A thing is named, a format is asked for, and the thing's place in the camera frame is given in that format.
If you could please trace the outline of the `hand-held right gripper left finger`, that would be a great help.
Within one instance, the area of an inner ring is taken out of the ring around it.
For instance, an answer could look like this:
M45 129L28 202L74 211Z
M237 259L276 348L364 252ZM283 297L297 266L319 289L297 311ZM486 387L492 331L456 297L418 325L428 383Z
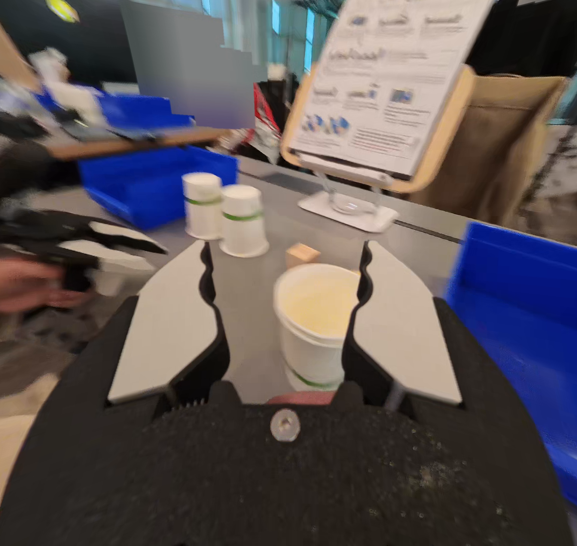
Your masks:
M215 304L208 242L196 241L140 290L107 400L164 396L170 406L208 402L230 350Z

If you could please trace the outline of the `wooden cube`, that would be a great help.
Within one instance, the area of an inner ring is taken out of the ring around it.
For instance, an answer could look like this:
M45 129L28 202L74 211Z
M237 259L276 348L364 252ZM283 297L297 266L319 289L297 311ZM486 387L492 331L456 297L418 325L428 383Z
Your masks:
M298 266L317 263L320 256L320 251L305 244L293 244L285 251L285 268L289 270Z

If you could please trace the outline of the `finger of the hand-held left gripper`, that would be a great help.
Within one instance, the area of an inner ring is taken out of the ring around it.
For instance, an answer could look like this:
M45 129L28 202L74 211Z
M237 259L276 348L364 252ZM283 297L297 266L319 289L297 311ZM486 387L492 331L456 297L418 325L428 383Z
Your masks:
M95 241L71 240L62 242L57 247L95 258L97 265L91 266L94 270L107 273L153 273L156 271L155 266L144 257L110 249Z
M136 230L102 221L89 221L90 236L111 249L126 248L150 254L168 253L168 249L154 239Z

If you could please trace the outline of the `black panel yellow emblem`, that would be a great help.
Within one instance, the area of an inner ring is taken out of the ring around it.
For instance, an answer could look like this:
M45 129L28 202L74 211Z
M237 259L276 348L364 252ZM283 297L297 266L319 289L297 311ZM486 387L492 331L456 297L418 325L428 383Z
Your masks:
M75 82L137 82L121 0L1 0L1 24L25 58L59 50Z

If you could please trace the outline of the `wooden desk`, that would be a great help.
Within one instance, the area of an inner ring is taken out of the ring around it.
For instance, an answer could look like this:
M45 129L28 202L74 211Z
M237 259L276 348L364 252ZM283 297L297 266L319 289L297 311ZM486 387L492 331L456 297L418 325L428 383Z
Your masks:
M76 162L78 160L91 160L140 151L161 150L169 147L206 145L220 138L228 138L231 134L232 130L192 127L188 130L168 131L153 140L137 141L112 135L107 140L82 142L64 131L59 131L37 139L35 142L44 147L52 158L56 160Z

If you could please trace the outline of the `blue plastic bin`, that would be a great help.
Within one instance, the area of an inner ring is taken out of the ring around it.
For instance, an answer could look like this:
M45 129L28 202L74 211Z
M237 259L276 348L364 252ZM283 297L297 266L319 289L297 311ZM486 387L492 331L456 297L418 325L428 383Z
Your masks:
M157 148L77 163L83 188L112 215L143 231L182 219L182 176L210 173L237 182L239 161L195 146Z
M523 400L576 506L576 247L470 222L445 300Z
M108 125L120 130L159 132L196 126L194 116L174 114L167 98L103 93L96 99Z

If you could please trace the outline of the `person's beige hoodie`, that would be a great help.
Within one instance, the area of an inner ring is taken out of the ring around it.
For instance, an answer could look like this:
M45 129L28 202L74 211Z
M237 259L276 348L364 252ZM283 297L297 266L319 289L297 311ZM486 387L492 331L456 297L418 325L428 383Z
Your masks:
M1 398L1 497L37 414L59 381L46 374L21 392Z

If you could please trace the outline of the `person's left hand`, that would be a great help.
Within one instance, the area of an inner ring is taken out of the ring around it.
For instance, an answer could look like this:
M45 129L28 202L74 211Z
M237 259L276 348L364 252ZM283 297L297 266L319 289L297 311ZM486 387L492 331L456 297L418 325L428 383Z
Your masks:
M64 270L21 258L1 259L1 314L23 313L40 307L74 308L92 297L62 286Z

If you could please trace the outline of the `printed instruction sheet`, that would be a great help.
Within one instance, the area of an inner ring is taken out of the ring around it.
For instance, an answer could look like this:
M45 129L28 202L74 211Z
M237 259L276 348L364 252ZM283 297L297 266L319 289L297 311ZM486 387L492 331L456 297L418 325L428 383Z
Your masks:
M346 0L290 148L407 180L494 0Z

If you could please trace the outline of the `tan cloth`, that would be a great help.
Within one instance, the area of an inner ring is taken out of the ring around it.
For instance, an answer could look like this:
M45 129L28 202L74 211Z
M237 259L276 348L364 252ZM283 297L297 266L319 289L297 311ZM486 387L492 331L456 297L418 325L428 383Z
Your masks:
M408 200L510 227L545 153L561 76L476 76L472 98L434 180Z

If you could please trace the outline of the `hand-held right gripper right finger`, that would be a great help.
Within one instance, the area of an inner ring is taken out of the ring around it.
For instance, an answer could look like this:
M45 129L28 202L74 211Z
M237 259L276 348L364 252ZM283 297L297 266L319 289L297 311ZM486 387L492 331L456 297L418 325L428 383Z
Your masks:
M364 243L359 272L342 350L345 381L359 386L366 404L387 410L408 395L458 407L463 398L431 291L375 240Z

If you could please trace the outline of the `person's right hand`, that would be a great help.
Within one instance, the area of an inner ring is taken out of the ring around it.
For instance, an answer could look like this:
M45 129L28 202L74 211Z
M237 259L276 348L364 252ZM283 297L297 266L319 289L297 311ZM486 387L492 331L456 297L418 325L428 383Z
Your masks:
M305 406L326 406L329 405L336 391L298 391L282 394L270 398L268 405L305 405Z

